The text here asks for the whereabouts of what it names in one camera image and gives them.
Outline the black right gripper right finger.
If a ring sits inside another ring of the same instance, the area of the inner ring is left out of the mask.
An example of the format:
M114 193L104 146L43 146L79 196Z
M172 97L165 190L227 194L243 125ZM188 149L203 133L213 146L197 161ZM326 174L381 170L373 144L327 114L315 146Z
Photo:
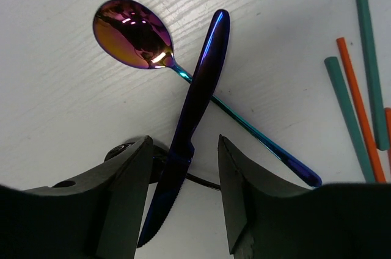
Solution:
M390 185L307 189L218 143L228 249L235 258L389 258Z

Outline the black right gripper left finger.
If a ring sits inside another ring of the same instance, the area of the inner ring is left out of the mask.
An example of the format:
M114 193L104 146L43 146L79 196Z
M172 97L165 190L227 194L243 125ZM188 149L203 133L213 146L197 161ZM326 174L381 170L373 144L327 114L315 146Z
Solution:
M53 187L1 187L2 258L133 258L152 172L144 136Z

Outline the iridescent blue knife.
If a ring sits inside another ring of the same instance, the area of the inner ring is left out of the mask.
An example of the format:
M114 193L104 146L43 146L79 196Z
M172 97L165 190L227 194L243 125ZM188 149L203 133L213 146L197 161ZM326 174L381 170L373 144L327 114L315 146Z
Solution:
M229 33L229 13L224 9L219 9L212 17L181 110L167 162L156 186L137 247L142 247L157 234L186 178L194 155L191 138L202 119L221 75Z

